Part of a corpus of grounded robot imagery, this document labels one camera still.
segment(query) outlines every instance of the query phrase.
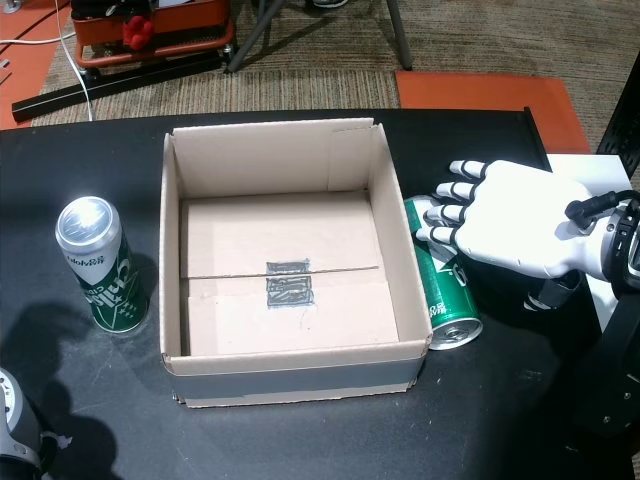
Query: open cardboard box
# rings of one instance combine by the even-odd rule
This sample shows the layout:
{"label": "open cardboard box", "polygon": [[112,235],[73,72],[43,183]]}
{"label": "open cardboard box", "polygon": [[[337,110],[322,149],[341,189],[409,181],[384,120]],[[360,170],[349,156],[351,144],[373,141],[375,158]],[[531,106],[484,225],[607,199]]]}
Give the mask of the open cardboard box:
{"label": "open cardboard box", "polygon": [[190,407],[405,391],[431,340],[382,125],[167,135],[160,348]]}

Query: orange floor tile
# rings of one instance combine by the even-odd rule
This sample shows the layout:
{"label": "orange floor tile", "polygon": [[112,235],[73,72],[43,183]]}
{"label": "orange floor tile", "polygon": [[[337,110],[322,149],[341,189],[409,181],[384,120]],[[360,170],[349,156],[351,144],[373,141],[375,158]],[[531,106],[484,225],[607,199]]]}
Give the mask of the orange floor tile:
{"label": "orange floor tile", "polygon": [[502,74],[397,72],[402,108],[531,108],[549,153],[591,153],[561,80]]}
{"label": "orange floor tile", "polygon": [[[53,0],[25,0],[22,8],[10,15],[0,13],[0,37],[13,39],[46,14],[55,10]],[[69,17],[70,8],[60,11],[60,23],[64,25]],[[51,15],[36,26],[21,40],[44,40],[58,36],[56,16]],[[0,85],[0,129],[29,126],[30,122],[16,124],[11,115],[11,104],[40,93],[49,72],[57,43],[47,45],[10,45],[0,53],[0,59],[9,60],[11,75]],[[69,47],[73,39],[67,40]],[[0,44],[0,51],[7,45]]]}

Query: robotic hand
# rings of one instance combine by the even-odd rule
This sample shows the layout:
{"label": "robotic hand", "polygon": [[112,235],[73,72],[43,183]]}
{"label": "robotic hand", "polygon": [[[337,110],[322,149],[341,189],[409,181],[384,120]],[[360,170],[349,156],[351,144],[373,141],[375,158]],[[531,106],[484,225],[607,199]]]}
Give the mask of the robotic hand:
{"label": "robotic hand", "polygon": [[[423,228],[418,239],[531,277],[580,270],[610,281],[614,291],[640,288],[638,193],[593,197],[574,180],[502,160],[455,161],[450,170],[467,181],[440,184],[436,192],[458,203],[426,214],[449,226]],[[618,207],[624,200],[631,202]]]}

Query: gray carpet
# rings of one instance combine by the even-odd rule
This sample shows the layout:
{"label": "gray carpet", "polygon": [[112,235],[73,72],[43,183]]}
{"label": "gray carpet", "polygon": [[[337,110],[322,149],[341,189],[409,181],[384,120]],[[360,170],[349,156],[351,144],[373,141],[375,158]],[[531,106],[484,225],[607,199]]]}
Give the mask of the gray carpet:
{"label": "gray carpet", "polygon": [[[232,0],[240,41],[255,21]],[[400,0],[414,70],[501,72],[564,80],[592,148],[602,137],[640,50],[637,0]],[[45,90],[73,83],[60,49]],[[174,80],[96,102],[98,119],[278,108],[396,107],[399,68],[382,0],[328,14],[303,0],[275,19],[248,65]],[[82,106],[35,125],[86,119]]]}

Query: black table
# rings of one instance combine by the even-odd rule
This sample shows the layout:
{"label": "black table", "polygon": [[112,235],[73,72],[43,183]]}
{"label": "black table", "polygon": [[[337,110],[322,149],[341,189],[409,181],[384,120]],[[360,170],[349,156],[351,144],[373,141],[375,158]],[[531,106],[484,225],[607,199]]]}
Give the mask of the black table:
{"label": "black table", "polygon": [[[384,124],[407,197],[447,181],[455,159],[544,167],[524,112],[263,112],[0,132],[1,363],[50,426],[73,437],[52,478],[550,478],[550,455],[571,465],[576,475],[565,478],[588,473],[556,422],[544,421],[553,418],[545,405],[560,365],[597,335],[588,295],[578,293],[564,313],[534,318],[509,290],[526,280],[478,265],[468,270],[483,334],[463,348],[430,352],[406,394],[202,410],[172,399],[157,326],[164,134],[354,116]],[[152,293],[150,316],[130,334],[110,335],[93,323],[53,235],[64,205],[88,194],[118,208]],[[492,296],[487,285],[509,295]]]}

